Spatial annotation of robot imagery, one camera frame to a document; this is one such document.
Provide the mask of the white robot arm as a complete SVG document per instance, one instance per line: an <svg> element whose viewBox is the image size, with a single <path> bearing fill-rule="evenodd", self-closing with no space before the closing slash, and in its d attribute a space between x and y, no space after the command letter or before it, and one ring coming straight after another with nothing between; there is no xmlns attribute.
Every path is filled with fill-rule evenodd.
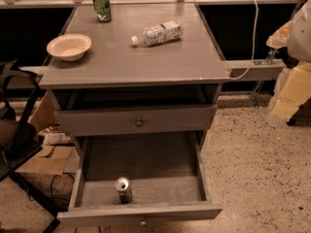
<svg viewBox="0 0 311 233"><path fill-rule="evenodd" d="M276 30L266 41L278 50L286 47L288 55L298 61L278 94L270 102L269 119L275 124L289 122L299 108L311 99L311 0L294 17Z"/></svg>

